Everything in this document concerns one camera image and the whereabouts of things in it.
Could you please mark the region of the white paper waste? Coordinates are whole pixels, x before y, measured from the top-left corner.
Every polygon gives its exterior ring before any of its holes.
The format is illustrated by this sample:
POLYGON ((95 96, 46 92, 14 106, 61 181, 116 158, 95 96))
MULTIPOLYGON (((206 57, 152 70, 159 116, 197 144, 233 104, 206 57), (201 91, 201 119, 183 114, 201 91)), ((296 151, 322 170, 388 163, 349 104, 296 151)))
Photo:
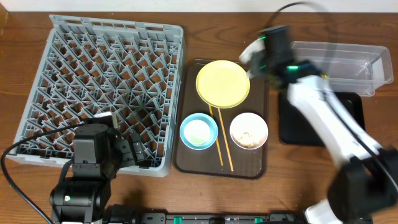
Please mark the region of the white paper waste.
POLYGON ((239 56, 239 61, 242 63, 248 63, 252 59, 254 53, 260 52, 265 49, 264 42, 262 40, 255 40, 249 44, 239 56))

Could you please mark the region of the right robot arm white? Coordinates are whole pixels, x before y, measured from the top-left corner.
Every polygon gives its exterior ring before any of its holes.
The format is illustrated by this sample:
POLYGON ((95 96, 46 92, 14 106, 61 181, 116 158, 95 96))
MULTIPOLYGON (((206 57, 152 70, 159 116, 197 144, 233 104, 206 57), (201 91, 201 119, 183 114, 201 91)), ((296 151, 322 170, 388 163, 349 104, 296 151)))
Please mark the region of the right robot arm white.
POLYGON ((249 76, 286 92, 328 149, 338 173, 327 198, 304 211, 308 223, 358 222, 397 204, 397 150, 385 150, 353 119, 308 60, 298 62, 286 26, 266 26, 246 49, 249 76))

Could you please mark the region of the light blue bowl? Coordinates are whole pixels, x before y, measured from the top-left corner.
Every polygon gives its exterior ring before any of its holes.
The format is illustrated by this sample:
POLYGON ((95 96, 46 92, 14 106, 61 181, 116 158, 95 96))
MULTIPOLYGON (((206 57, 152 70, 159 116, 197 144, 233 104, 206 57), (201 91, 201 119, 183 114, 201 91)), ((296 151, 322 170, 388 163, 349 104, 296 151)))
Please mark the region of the light blue bowl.
POLYGON ((188 148, 201 151, 212 146, 218 137, 215 120, 204 113, 187 116, 180 125, 180 139, 188 148))

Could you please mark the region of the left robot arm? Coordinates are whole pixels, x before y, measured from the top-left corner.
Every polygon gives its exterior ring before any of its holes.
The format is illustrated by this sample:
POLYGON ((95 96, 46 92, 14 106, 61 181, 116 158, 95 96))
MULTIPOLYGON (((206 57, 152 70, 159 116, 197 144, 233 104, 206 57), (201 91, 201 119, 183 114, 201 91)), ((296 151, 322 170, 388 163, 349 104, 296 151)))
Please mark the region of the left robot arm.
POLYGON ((50 194, 54 223, 93 223, 103 218, 111 181, 119 169, 144 161, 136 132, 125 139, 114 113, 88 118, 75 131, 73 159, 66 162, 50 194))

